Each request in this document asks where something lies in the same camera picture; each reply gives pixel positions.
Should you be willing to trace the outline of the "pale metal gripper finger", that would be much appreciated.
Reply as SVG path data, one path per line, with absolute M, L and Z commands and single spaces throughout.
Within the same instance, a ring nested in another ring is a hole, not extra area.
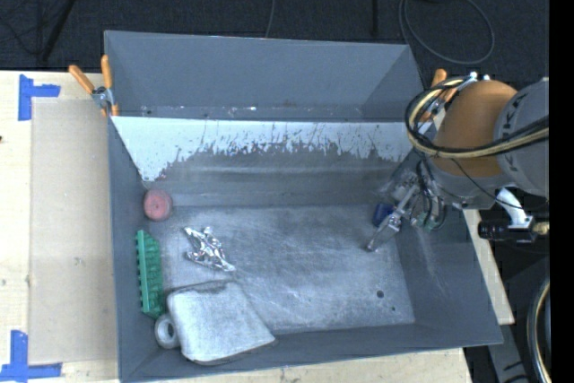
M 391 213 L 383 219 L 381 224 L 377 227 L 374 234 L 367 243 L 366 249 L 368 251 L 377 251 L 378 248 L 391 240 L 402 227 L 402 218 Z

